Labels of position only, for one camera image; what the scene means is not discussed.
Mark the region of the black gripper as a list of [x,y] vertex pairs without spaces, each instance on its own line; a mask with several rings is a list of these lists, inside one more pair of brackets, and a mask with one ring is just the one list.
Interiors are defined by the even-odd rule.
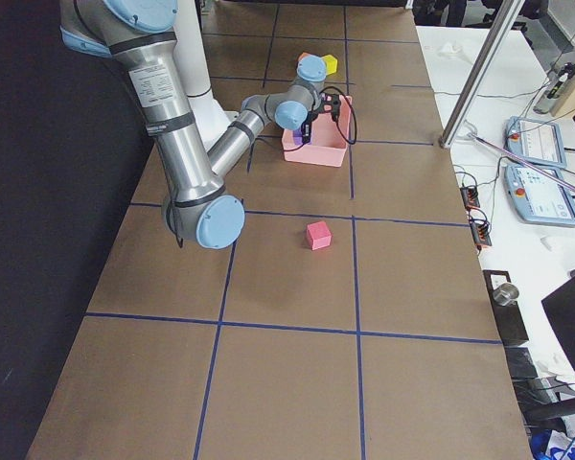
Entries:
[[[320,105],[313,111],[313,119],[329,114],[332,120],[340,117],[340,96],[338,94],[322,94]],[[303,144],[311,142],[312,122],[306,120],[300,127]]]

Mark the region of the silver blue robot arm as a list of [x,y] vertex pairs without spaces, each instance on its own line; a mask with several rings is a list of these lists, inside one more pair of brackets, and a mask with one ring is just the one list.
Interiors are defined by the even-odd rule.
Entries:
[[192,1],[62,1],[60,30],[71,50],[113,58],[127,71],[146,130],[158,147],[169,194],[163,206],[179,241],[231,245],[245,219],[224,177],[274,123],[299,128],[322,104],[325,61],[302,57],[283,93],[245,99],[230,118],[213,97]]

